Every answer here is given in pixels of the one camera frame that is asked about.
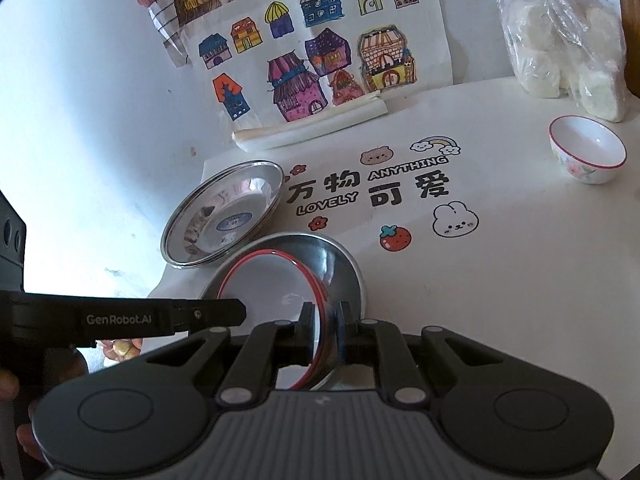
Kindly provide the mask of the person's left hand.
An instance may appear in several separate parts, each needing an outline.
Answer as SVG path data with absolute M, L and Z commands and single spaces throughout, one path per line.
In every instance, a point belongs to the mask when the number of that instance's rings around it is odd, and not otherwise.
M 105 339 L 98 341 L 98 348 L 104 354 L 104 358 L 114 362 L 129 361 L 141 353 L 143 346 L 142 338 L 134 339 Z M 58 374 L 55 385 L 61 382 L 68 382 L 71 379 L 88 374 L 88 364 L 85 357 L 75 351 L 73 356 L 67 360 L 66 367 Z M 1 401 L 14 401 L 20 393 L 20 382 L 18 378 L 8 370 L 1 371 Z M 32 431 L 32 416 L 38 408 L 39 398 L 29 401 L 27 414 L 28 422 L 18 425 L 15 429 L 15 437 L 18 445 L 28 456 L 38 462 L 43 463 L 44 458 L 41 448 Z

